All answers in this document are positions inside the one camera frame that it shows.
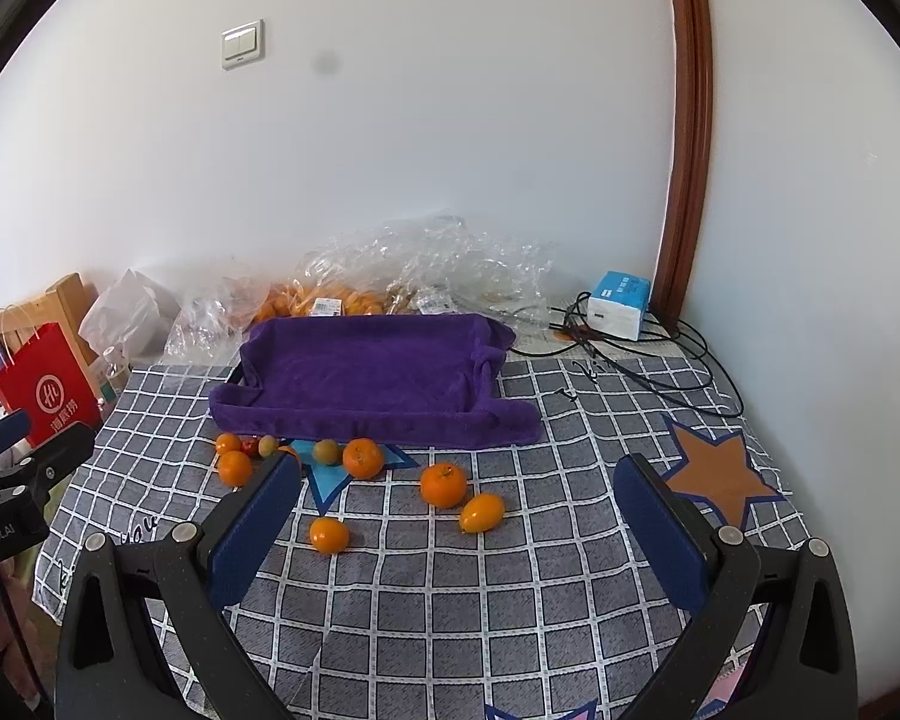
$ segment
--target white logo on red bag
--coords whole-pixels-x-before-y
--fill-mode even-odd
[[[36,405],[43,413],[57,413],[63,408],[63,384],[56,376],[44,376],[36,383]]]

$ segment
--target blue and white tissue package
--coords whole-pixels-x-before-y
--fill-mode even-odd
[[[601,333],[636,341],[649,302],[647,279],[610,271],[590,294],[586,323]]]

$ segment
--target red paper bag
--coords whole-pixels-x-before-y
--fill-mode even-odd
[[[93,389],[83,376],[60,325],[34,329],[20,351],[0,369],[0,400],[7,409],[23,409],[31,419],[26,440],[45,442],[73,422],[100,423]]]

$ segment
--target human hand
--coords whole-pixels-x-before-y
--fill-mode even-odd
[[[29,591],[25,584],[13,576],[12,558],[0,563],[0,575],[7,586],[7,593],[10,594],[10,605],[12,605],[13,611],[16,613],[17,622],[20,623],[20,630],[24,635],[26,649],[29,650],[31,658],[34,659],[34,665],[39,671],[43,662],[43,655],[37,644],[36,625],[26,617],[26,613],[31,605]],[[7,676],[7,681],[13,685],[13,688],[26,702],[33,701],[38,695],[36,685],[31,680],[29,671],[26,670],[23,653],[13,638],[10,620],[7,619],[7,613],[4,611],[2,603],[0,603],[0,655],[2,655],[2,664],[4,665],[4,674]]]

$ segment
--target orange star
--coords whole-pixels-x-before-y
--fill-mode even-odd
[[[710,504],[722,523],[742,531],[751,504],[784,500],[751,464],[742,430],[711,440],[673,420],[666,422],[683,459],[663,480],[677,495]]]

